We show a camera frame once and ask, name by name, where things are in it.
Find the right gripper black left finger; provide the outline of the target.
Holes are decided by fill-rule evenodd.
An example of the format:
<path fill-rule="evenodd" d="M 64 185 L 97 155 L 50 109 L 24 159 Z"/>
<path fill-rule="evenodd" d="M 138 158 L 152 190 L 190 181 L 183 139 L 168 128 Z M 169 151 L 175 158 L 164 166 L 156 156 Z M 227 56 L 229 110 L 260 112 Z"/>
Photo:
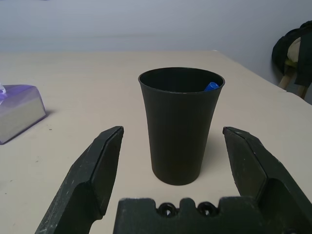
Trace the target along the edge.
<path fill-rule="evenodd" d="M 38 234 L 87 234 L 106 214 L 124 128 L 100 133 L 69 169 L 37 227 Z"/>

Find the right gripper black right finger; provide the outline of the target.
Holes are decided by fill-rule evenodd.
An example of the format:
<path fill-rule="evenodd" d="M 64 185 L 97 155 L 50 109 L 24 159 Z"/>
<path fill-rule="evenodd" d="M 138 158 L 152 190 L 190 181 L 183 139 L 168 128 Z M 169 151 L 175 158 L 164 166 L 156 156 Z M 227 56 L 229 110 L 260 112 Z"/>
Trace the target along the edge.
<path fill-rule="evenodd" d="M 232 175 L 241 196 L 253 198 L 273 234 L 310 234 L 312 204 L 284 165 L 250 133 L 224 127 Z"/>

